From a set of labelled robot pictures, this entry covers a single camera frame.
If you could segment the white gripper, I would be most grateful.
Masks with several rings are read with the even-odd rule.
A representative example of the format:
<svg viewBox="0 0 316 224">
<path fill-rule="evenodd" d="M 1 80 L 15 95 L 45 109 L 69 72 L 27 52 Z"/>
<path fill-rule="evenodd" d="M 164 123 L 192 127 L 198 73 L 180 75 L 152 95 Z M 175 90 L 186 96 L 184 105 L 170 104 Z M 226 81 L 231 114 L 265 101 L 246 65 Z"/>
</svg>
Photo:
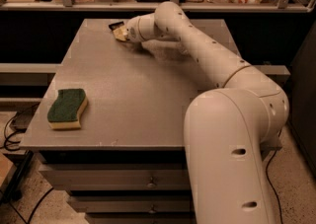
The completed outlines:
<svg viewBox="0 0 316 224">
<path fill-rule="evenodd" d="M 113 30 L 113 34 L 117 40 L 131 42 L 142 42 L 142 37 L 139 31 L 139 17 L 128 20 L 125 26 L 120 26 Z"/>
</svg>

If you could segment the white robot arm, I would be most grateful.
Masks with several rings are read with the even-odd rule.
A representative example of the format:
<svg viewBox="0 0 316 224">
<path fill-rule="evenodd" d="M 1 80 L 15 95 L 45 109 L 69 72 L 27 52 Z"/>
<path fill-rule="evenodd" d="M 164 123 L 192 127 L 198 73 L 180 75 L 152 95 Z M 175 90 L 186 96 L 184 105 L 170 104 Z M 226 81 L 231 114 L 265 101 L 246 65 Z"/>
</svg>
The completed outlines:
<svg viewBox="0 0 316 224">
<path fill-rule="evenodd" d="M 194 98 L 184 122 L 197 224 L 277 224 L 260 148 L 275 145 L 288 119 L 284 90 L 173 2 L 110 28 L 121 41 L 178 41 L 213 86 Z"/>
</svg>

